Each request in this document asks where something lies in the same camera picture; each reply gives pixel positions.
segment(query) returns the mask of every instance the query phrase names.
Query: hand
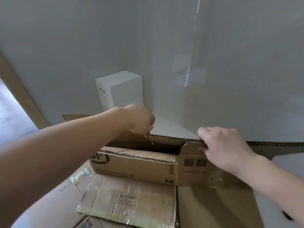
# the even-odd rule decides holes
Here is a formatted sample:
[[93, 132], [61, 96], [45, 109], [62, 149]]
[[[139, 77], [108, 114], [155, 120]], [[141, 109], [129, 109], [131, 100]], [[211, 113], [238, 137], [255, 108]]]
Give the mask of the hand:
[[129, 130], [137, 134], [148, 134], [153, 129], [155, 116], [148, 107], [130, 104], [124, 107], [130, 120]]
[[237, 177], [258, 156], [236, 129], [201, 127], [198, 135], [208, 146], [201, 148], [208, 160]]

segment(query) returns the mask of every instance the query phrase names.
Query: person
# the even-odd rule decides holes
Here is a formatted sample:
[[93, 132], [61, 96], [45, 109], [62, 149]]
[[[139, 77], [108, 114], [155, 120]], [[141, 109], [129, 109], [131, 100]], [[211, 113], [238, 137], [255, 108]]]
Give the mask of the person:
[[[67, 179], [96, 150], [126, 130], [148, 134], [155, 117], [130, 104], [64, 122], [0, 151], [0, 219], [10, 227], [33, 203]], [[235, 129], [199, 128], [210, 162], [261, 192], [304, 226], [304, 180], [254, 153]]]

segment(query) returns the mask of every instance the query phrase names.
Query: left arm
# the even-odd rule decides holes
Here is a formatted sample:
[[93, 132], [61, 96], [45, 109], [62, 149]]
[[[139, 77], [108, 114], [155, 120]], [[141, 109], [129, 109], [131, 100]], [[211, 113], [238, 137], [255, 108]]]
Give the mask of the left arm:
[[126, 130], [148, 134], [154, 115], [134, 104], [50, 126], [0, 150], [0, 219], [9, 227], [93, 153]]

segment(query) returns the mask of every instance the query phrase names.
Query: smiley face logo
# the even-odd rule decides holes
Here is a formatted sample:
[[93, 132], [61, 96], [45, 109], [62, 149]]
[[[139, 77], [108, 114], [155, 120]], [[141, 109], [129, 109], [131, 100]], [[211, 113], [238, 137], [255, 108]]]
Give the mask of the smiley face logo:
[[104, 153], [95, 153], [91, 159], [93, 159], [92, 162], [97, 164], [107, 164], [110, 161], [109, 155]]

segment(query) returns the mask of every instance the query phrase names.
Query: forearm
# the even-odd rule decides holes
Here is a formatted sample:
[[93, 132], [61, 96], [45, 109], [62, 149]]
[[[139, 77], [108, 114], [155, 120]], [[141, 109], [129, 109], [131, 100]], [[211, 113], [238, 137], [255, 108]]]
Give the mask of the forearm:
[[256, 158], [238, 176], [304, 226], [304, 180], [267, 158]]
[[128, 123], [124, 109], [114, 108], [8, 144], [0, 151], [1, 217], [11, 215], [14, 221], [94, 152], [127, 130]]

